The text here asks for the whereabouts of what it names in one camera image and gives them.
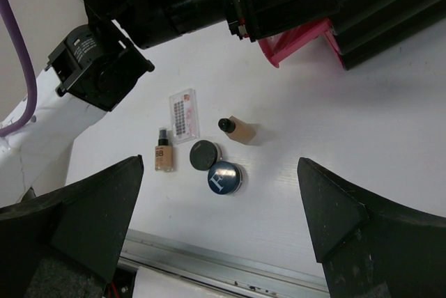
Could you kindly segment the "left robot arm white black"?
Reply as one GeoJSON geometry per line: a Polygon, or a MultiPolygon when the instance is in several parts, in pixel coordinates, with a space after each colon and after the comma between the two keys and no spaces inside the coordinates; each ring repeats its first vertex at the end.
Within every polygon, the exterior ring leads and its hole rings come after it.
{"type": "Polygon", "coordinates": [[[46,167],[154,70],[142,51],[219,22],[257,41],[333,15],[339,0],[82,0],[73,29],[35,74],[8,0],[1,16],[27,96],[1,125],[1,205],[17,203],[46,167]]]}

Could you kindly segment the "black drawer organizer case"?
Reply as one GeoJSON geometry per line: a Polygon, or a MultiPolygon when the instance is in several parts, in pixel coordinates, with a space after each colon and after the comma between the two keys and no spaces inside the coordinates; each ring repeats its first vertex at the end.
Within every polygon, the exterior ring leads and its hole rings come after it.
{"type": "Polygon", "coordinates": [[[445,16],[445,0],[340,0],[331,32],[349,70],[445,16]]]}

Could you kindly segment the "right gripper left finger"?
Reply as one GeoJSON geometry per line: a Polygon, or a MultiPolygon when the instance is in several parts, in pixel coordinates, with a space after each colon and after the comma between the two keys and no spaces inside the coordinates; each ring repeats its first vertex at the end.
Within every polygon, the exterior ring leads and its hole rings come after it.
{"type": "Polygon", "coordinates": [[[111,283],[144,174],[131,156],[1,209],[2,297],[101,297],[111,283]]]}

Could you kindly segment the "pink top drawer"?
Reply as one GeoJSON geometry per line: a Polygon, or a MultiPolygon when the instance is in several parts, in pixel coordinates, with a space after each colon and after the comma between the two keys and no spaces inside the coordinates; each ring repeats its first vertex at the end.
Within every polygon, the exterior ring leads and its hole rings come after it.
{"type": "Polygon", "coordinates": [[[275,36],[259,40],[259,47],[268,62],[275,68],[290,55],[304,47],[307,43],[325,37],[324,33],[331,31],[332,24],[328,18],[316,20],[295,27],[275,36]]]}

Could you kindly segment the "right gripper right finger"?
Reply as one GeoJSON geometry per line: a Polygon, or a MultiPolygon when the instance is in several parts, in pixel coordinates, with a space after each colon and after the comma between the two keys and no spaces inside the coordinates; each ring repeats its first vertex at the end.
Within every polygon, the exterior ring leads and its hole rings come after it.
{"type": "Polygon", "coordinates": [[[400,205],[308,158],[297,167],[331,297],[444,297],[445,218],[400,205]]]}

